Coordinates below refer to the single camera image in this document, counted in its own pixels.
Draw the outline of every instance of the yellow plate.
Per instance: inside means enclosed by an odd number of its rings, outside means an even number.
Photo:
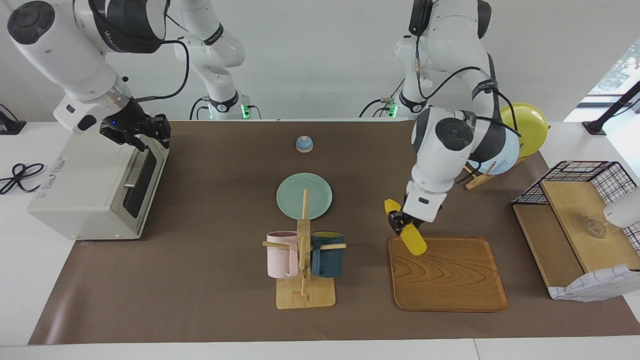
[[[538,151],[547,139],[549,124],[545,114],[537,107],[525,102],[513,104],[518,121],[518,132],[522,135],[520,141],[520,157],[529,156]],[[502,121],[513,127],[513,118],[509,106],[500,109]]]

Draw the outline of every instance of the white table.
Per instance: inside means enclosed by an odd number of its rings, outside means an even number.
[[[0,174],[18,162],[51,165],[69,133],[55,122],[32,122],[0,138]],[[547,164],[615,160],[606,138],[580,124],[554,123],[541,150]],[[634,179],[640,183],[636,174]],[[26,186],[37,180],[26,181]],[[494,340],[317,341],[311,343],[158,343],[25,346],[73,243],[26,213],[32,195],[0,197],[0,359],[633,359],[640,336]],[[640,318],[640,292],[625,297]]]

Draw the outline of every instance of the plate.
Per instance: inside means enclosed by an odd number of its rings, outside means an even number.
[[[487,160],[481,164],[480,169],[478,169],[481,173],[485,174],[491,167],[491,164],[496,162],[493,169],[489,172],[489,175],[499,175],[507,172],[513,167],[513,165],[515,165],[516,161],[518,161],[518,155],[520,153],[518,136],[509,130],[506,131],[507,135],[505,137],[502,151],[500,151],[498,155],[494,156],[493,159]],[[472,168],[478,167],[478,163],[475,161],[469,160],[468,162]]]
[[[309,189],[309,220],[319,218],[329,209],[333,200],[329,183],[318,175],[301,172],[284,179],[276,192],[278,207],[285,215],[295,220],[302,219],[305,189]]]

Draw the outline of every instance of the green light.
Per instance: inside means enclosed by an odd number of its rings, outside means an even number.
[[[242,107],[242,116],[245,119],[248,119],[251,117],[251,111],[249,110],[249,108],[247,108],[245,105],[241,105]]]
[[[396,117],[397,111],[398,111],[398,105],[397,104],[393,104],[394,107],[389,111],[389,117]]]

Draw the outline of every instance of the black wire basket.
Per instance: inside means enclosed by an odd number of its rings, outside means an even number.
[[[543,181],[591,183],[607,205],[637,188],[636,183],[617,161],[563,161],[515,199],[513,205],[549,205],[542,191]],[[623,232],[640,254],[640,223],[623,229]]]

